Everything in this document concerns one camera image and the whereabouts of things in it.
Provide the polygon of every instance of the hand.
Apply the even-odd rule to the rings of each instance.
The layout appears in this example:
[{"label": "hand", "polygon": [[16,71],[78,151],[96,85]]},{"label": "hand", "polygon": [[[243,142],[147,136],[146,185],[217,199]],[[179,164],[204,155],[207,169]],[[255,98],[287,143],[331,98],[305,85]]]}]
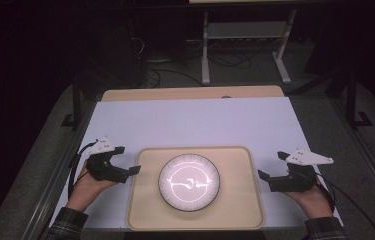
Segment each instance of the hand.
[{"label": "hand", "polygon": [[87,172],[85,162],[66,207],[84,212],[101,192],[114,185],[116,185],[115,182],[107,180],[97,181],[94,179],[94,177]]},{"label": "hand", "polygon": [[284,194],[295,200],[310,219],[333,217],[330,204],[317,186],[305,192],[284,192]]}]

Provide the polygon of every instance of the white table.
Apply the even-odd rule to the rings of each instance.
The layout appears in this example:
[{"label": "white table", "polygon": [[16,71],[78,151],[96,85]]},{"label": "white table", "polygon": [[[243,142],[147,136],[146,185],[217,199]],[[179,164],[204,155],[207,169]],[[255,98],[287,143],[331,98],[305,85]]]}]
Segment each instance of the white table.
[{"label": "white table", "polygon": [[[227,91],[236,95],[239,89],[242,87],[231,91],[230,88],[216,88],[223,95]],[[243,90],[254,89],[243,87]],[[198,91],[209,92],[212,88]],[[128,97],[124,101],[102,101],[97,104],[81,147],[107,136],[115,145],[125,146],[125,153],[114,156],[112,164],[127,169],[135,165],[137,154],[145,148],[244,146],[249,149],[256,168],[271,176],[285,176],[287,165],[278,159],[277,152],[309,148],[289,99],[280,97],[279,93],[275,94],[278,97],[263,98],[129,100]],[[83,155],[78,171],[86,159]],[[306,216],[294,201],[281,193],[271,192],[261,179],[258,183],[266,219],[262,229],[304,225]],[[89,219],[85,228],[129,230],[126,217],[131,186],[132,178],[103,192],[87,209]],[[66,201],[67,186],[55,215]]]}]

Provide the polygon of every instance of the table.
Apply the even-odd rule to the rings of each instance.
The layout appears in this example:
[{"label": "table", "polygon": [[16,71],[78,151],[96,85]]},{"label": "table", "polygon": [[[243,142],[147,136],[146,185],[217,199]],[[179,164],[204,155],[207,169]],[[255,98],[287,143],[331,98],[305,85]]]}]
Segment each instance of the table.
[{"label": "table", "polygon": [[[81,146],[103,136],[125,146],[125,153],[112,159],[122,168],[133,166],[138,153],[149,147],[244,146],[256,168],[284,176],[287,166],[277,151],[308,149],[290,101],[277,86],[108,91],[96,106]],[[258,183],[266,217],[261,229],[303,226],[306,216],[295,202],[270,192],[266,182]],[[85,228],[129,231],[131,184],[132,178],[102,193],[86,211],[90,217]],[[66,201],[65,187],[55,214]]]},{"label": "table", "polygon": [[296,15],[296,9],[291,9],[285,21],[266,22],[223,22],[212,23],[208,21],[208,12],[205,12],[203,23],[203,54],[202,54],[202,84],[210,84],[208,64],[208,39],[233,39],[233,38],[280,38],[277,51],[272,53],[281,80],[290,84],[291,80],[284,66],[282,57],[289,39],[290,31]]}]

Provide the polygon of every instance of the wooden tray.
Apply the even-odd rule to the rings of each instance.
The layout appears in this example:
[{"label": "wooden tray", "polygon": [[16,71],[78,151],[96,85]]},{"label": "wooden tray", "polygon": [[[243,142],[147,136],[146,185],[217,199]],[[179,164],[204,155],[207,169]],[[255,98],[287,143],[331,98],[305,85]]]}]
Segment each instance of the wooden tray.
[{"label": "wooden tray", "polygon": [[[158,179],[165,164],[182,154],[198,154],[218,169],[220,189],[199,211],[179,211],[165,202]],[[244,147],[148,148],[137,157],[127,223],[136,231],[255,230],[264,223],[256,169]]]}]

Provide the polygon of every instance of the sleeve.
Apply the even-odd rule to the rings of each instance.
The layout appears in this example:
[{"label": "sleeve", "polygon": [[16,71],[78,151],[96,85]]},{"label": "sleeve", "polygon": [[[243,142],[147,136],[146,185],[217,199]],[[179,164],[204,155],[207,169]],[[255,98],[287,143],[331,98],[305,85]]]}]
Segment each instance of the sleeve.
[{"label": "sleeve", "polygon": [[79,239],[88,215],[70,208],[60,209],[47,234],[47,240]]},{"label": "sleeve", "polygon": [[310,219],[305,222],[305,225],[311,240],[349,239],[340,225],[339,219],[335,217]]}]

